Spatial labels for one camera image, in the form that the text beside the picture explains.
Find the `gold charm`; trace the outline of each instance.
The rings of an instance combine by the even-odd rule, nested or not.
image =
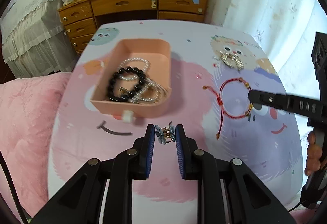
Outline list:
[[[234,53],[223,53],[220,52],[220,59],[230,68],[235,68],[233,64],[230,63],[230,61],[234,61],[236,64],[237,70],[242,70],[244,68],[243,62],[240,60],[237,54]]]

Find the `white curtain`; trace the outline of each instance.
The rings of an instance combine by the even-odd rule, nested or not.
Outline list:
[[[320,98],[311,52],[316,31],[327,33],[327,17],[317,0],[209,0],[205,21],[252,35],[287,93]],[[297,116],[302,137],[306,121]],[[304,165],[306,147],[304,139]]]

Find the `wooden drawer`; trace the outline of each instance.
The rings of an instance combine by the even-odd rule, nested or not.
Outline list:
[[[83,51],[84,51],[84,50],[77,50],[76,53],[77,53],[77,55],[80,57],[80,56],[82,55]]]
[[[203,23],[204,15],[201,14],[189,14],[186,12],[159,12],[159,19],[161,20],[181,20]]]
[[[151,0],[91,0],[94,16],[111,14],[114,12],[135,11],[135,10],[156,10],[152,8]]]
[[[83,2],[59,12],[64,25],[71,24],[93,16],[90,2]]]
[[[94,18],[74,22],[70,25],[66,25],[65,28],[69,38],[85,36],[96,32]]]
[[[70,41],[73,44],[74,49],[76,51],[78,51],[78,50],[85,49],[92,37],[93,37],[93,34],[81,36],[81,37],[75,37],[75,38],[72,38]]]
[[[158,0],[159,10],[205,14],[207,0]]]

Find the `wooden desk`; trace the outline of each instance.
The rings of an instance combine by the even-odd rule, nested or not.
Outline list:
[[[154,17],[150,19],[202,23],[206,8],[207,0],[75,0],[59,9],[59,14],[71,43],[76,52],[81,54],[103,23],[103,16],[116,13],[123,16],[124,12],[148,11]]]

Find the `pink blanket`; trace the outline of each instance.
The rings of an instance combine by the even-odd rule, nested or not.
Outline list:
[[[70,73],[0,84],[0,150],[22,206],[34,216],[48,200],[48,150]],[[0,167],[0,193],[17,213]]]

